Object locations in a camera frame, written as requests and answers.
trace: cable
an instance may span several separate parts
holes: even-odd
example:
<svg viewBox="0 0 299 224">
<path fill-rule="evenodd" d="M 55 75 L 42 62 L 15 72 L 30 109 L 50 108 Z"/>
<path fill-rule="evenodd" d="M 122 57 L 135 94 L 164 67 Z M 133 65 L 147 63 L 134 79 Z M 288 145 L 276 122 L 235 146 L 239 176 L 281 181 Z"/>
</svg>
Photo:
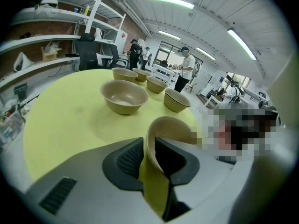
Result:
<svg viewBox="0 0 299 224">
<path fill-rule="evenodd" d="M 60 65 L 59 71 L 61 70 L 61 68 L 62 68 L 62 64 Z M 59 73 L 59 71 L 57 71 L 57 73 L 56 73 L 55 75 L 57 75 L 57 74 Z M 54 77 L 55 75 L 53 75 L 53 76 L 48 76 L 48 77 Z"/>
</svg>

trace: yellow table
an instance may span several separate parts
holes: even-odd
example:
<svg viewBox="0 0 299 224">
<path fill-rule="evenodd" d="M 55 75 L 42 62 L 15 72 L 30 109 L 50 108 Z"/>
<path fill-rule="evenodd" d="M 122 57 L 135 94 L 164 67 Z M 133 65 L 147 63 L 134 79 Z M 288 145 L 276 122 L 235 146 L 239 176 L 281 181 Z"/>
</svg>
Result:
<svg viewBox="0 0 299 224">
<path fill-rule="evenodd" d="M 39 96 L 24 130 L 25 161 L 34 182 L 79 152 L 120 140 L 146 139 L 150 123 L 160 116 L 173 116 L 196 126 L 189 109 L 172 112 L 163 103 L 164 92 L 154 94 L 146 88 L 146 83 L 137 81 L 148 92 L 148 102 L 133 115 L 114 113 L 100 94 L 100 86 L 112 79 L 111 70 L 81 71 L 59 79 Z M 140 180 L 144 182 L 145 199 L 161 216 L 168 180 L 146 156 Z"/>
</svg>

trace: black pants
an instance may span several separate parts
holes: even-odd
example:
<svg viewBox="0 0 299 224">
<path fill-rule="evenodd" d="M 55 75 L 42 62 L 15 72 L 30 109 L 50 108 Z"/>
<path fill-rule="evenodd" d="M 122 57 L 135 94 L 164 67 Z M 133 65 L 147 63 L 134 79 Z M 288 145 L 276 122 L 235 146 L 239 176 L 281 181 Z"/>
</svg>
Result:
<svg viewBox="0 0 299 224">
<path fill-rule="evenodd" d="M 143 60 L 143 65 L 141 67 L 142 70 L 145 70 L 145 65 L 146 65 L 147 62 L 148 62 L 148 60 Z"/>
<path fill-rule="evenodd" d="M 133 68 L 138 68 L 137 63 L 138 63 L 138 55 L 131 53 L 131 55 L 130 55 L 130 70 L 132 70 Z"/>
<path fill-rule="evenodd" d="M 176 82 L 176 85 L 174 87 L 175 91 L 181 92 L 182 89 L 185 87 L 185 85 L 189 82 L 189 80 L 182 78 L 181 76 L 178 76 L 178 80 Z"/>
</svg>

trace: man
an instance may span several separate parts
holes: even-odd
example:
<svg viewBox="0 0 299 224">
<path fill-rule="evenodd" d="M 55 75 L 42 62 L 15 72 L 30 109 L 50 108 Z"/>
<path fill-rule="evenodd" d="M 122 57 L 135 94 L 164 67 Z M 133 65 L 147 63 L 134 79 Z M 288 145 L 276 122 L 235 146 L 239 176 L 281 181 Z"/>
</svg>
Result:
<svg viewBox="0 0 299 224">
<path fill-rule="evenodd" d="M 185 85 L 192 78 L 192 71 L 195 68 L 195 58 L 191 55 L 189 48 L 187 47 L 182 47 L 180 50 L 178 50 L 178 52 L 182 53 L 184 60 L 181 65 L 181 71 L 174 90 L 181 92 Z"/>
<path fill-rule="evenodd" d="M 236 81 L 233 84 L 233 88 L 230 89 L 230 91 L 226 95 L 225 99 L 223 100 L 223 103 L 229 103 L 234 96 L 239 96 L 239 95 L 240 95 L 239 82 Z"/>
<path fill-rule="evenodd" d="M 131 41 L 131 49 L 128 51 L 128 54 L 130 55 L 130 70 L 133 70 L 133 68 L 138 68 L 137 63 L 140 55 L 140 47 L 137 42 L 138 41 L 136 39 L 133 39 Z"/>
<path fill-rule="evenodd" d="M 145 54 L 143 55 L 143 65 L 142 65 L 142 67 L 141 67 L 142 70 L 145 70 L 145 65 L 146 65 L 146 63 L 147 63 L 148 60 L 149 60 L 149 56 L 150 56 L 150 48 L 147 47 L 147 48 L 146 48 L 146 52 L 145 52 Z"/>
</svg>

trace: beige bowl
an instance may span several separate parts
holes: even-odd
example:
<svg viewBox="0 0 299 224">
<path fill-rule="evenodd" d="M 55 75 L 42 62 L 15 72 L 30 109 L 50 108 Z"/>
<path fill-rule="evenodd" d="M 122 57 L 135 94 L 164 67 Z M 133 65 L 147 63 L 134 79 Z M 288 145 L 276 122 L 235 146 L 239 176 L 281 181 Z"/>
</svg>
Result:
<svg viewBox="0 0 299 224">
<path fill-rule="evenodd" d="M 157 78 L 154 77 L 146 77 L 147 82 L 146 86 L 148 89 L 154 93 L 161 93 L 162 91 L 167 88 L 167 84 L 163 82 L 162 80 L 158 80 Z"/>
<path fill-rule="evenodd" d="M 117 114 L 135 113 L 149 99 L 143 88 L 125 80 L 108 81 L 101 86 L 100 92 L 108 107 Z"/>
<path fill-rule="evenodd" d="M 127 80 L 134 82 L 138 74 L 125 68 L 112 68 L 114 80 Z"/>
<path fill-rule="evenodd" d="M 196 138 L 192 137 L 191 128 L 183 121 L 171 116 L 162 116 L 155 119 L 150 124 L 146 134 L 146 148 L 150 161 L 161 173 L 163 173 L 163 171 L 156 159 L 155 152 L 156 137 L 196 144 Z"/>
<path fill-rule="evenodd" d="M 165 90 L 164 104 L 168 109 L 177 113 L 191 106 L 190 101 L 185 96 L 172 89 Z"/>
<path fill-rule="evenodd" d="M 146 77 L 150 76 L 150 73 L 145 70 L 133 68 L 133 71 L 138 74 L 138 77 L 136 78 L 136 80 L 139 80 L 141 82 L 146 81 Z"/>
</svg>

